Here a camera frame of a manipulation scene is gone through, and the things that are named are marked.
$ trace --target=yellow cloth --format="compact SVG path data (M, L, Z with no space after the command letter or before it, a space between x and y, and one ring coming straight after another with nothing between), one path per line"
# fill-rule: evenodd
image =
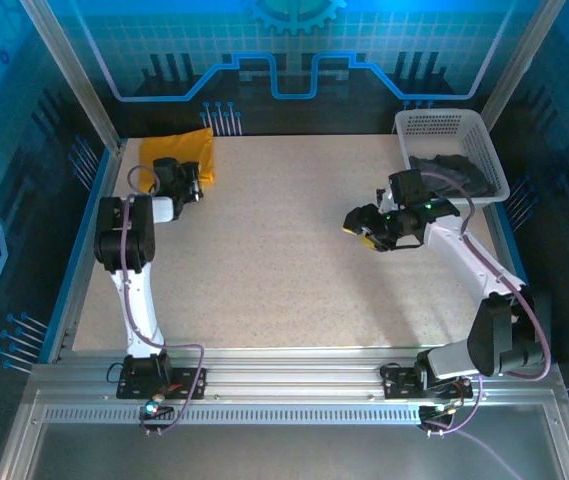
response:
M200 182L213 184L213 129L204 128L183 135L168 137L149 137L142 140L140 146L140 164L153 168L153 160L171 157L180 163L197 162L200 164ZM140 170L139 189L148 192L153 185L153 175Z

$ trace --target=plastic basket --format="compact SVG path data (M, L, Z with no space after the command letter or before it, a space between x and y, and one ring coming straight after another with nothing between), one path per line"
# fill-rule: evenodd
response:
M406 168L411 168L409 156L464 155L496 189L491 197L473 197L478 208L503 202L510 195L504 169L486 125L477 112L457 108L404 110L395 115L395 125ZM463 197L451 197L449 200L456 206L468 204Z

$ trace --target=black fabric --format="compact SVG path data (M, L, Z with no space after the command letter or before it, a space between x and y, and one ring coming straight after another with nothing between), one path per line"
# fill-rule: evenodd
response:
M471 197L487 197L495 194L493 186L484 173L463 155L437 155L434 159L409 157L411 168L423 172L439 173L454 180L466 190ZM440 197L459 197L460 193L444 180L424 177L426 188Z

